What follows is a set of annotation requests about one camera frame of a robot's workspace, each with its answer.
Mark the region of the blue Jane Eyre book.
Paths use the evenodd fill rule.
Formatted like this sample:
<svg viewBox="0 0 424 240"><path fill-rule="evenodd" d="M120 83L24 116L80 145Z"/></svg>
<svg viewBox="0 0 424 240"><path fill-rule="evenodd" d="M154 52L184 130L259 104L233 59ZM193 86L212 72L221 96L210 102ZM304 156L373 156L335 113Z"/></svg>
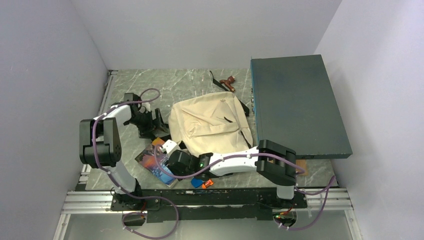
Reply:
<svg viewBox="0 0 424 240"><path fill-rule="evenodd" d="M163 145L164 140L157 137L148 145L141 153L135 157L135 161L140 164L143 168L148 170L153 176L155 176L160 182L165 184L167 187L172 188L178 181L178 179L169 176L173 174L167 167L168 156L162 153L160 149L156 151L156 159L154 157L154 148L156 145Z"/></svg>

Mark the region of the beige canvas backpack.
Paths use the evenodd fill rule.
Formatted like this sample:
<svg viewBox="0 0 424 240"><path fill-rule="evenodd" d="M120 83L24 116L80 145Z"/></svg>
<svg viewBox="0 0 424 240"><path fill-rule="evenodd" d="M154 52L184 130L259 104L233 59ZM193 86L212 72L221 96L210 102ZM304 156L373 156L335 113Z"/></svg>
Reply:
<svg viewBox="0 0 424 240"><path fill-rule="evenodd" d="M161 110L168 128L156 131L156 136L164 143L175 142L196 157L254 147L251 109L245 110L243 95L220 83L233 77L242 87L250 76L246 69L175 69L162 73L154 84L161 95L151 107Z"/></svg>

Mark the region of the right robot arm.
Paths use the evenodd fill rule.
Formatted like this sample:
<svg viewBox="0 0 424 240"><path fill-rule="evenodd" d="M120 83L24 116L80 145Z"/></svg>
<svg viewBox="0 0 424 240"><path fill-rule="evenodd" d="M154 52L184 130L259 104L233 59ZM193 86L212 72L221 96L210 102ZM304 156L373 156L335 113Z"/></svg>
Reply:
<svg viewBox="0 0 424 240"><path fill-rule="evenodd" d="M174 178L195 178L202 181L232 175L257 172L276 185L275 200L287 208L295 201L296 152L270 140L260 140L258 146L231 153L208 152L198 157L184 152L167 140L159 151L168 157L167 168Z"/></svg>

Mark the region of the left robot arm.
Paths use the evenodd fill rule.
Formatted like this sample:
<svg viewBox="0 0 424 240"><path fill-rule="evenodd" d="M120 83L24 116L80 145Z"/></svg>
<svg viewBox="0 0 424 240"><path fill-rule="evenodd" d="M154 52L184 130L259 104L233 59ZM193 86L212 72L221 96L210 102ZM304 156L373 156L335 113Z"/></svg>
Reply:
<svg viewBox="0 0 424 240"><path fill-rule="evenodd" d="M124 198L124 204L131 210L139 209L144 196L139 182L126 169L121 161L123 149L119 128L134 125L141 139L154 140L155 132L167 132L160 109L150 109L148 101L143 101L135 93L125 93L122 102L111 106L105 114L79 123L79 158L83 164L100 169L110 177L116 196Z"/></svg>

